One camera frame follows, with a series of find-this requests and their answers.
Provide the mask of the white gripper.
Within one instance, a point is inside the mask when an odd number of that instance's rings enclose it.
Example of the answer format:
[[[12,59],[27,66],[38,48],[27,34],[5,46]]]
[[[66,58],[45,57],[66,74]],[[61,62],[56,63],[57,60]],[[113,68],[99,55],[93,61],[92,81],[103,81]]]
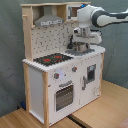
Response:
[[[76,27],[73,30],[73,41],[99,44],[102,41],[102,38],[100,32],[91,31],[89,27]]]

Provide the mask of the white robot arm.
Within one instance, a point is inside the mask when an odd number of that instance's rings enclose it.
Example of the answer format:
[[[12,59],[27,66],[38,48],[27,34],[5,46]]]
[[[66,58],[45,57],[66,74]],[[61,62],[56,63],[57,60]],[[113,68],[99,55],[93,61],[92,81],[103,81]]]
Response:
[[[83,4],[77,10],[77,20],[79,26],[73,30],[73,41],[99,44],[102,41],[101,33],[91,31],[90,26],[128,23],[128,9],[121,13],[108,13],[102,7]]]

